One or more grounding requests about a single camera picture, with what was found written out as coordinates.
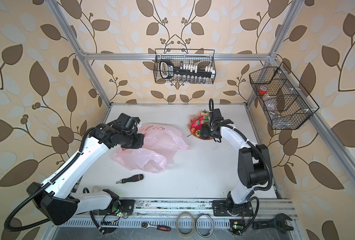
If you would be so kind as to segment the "pink plastic fruit-print bag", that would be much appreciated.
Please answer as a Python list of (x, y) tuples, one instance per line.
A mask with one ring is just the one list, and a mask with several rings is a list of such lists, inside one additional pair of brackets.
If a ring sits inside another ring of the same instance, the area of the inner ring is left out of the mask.
[(188, 150), (185, 137), (175, 127), (148, 123), (140, 127), (139, 133), (145, 136), (140, 149), (120, 148), (113, 155), (113, 161), (128, 170), (161, 173), (173, 164), (178, 151)]

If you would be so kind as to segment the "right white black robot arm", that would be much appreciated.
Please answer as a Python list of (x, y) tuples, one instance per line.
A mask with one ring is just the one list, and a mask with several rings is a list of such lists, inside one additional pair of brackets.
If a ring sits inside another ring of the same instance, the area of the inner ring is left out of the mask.
[(220, 109), (214, 107), (213, 99), (209, 100), (208, 106), (209, 123), (200, 127), (200, 138), (213, 139), (217, 143), (225, 139), (238, 151), (236, 172), (239, 182), (228, 192), (223, 207), (227, 215), (236, 217), (249, 208), (251, 202), (259, 204), (256, 192), (266, 192), (272, 187), (273, 171), (269, 150), (266, 145), (248, 139), (234, 126), (233, 121), (224, 119)]

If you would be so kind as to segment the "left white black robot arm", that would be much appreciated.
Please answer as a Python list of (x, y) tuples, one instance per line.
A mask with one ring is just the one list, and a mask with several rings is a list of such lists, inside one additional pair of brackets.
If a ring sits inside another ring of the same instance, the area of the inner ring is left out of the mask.
[[(47, 222), (59, 226), (75, 215), (95, 210), (120, 208), (120, 198), (109, 189), (97, 193), (76, 194), (72, 190), (85, 172), (109, 149), (140, 149), (144, 135), (138, 133), (138, 117), (124, 113), (109, 122), (89, 128), (82, 137), (79, 149), (55, 173), (42, 183), (32, 183), (27, 188), (28, 198), (20, 203), (6, 218), (4, 229), (20, 232)], [(21, 227), (12, 226), (15, 215), (28, 203), (33, 202), (46, 219)]]

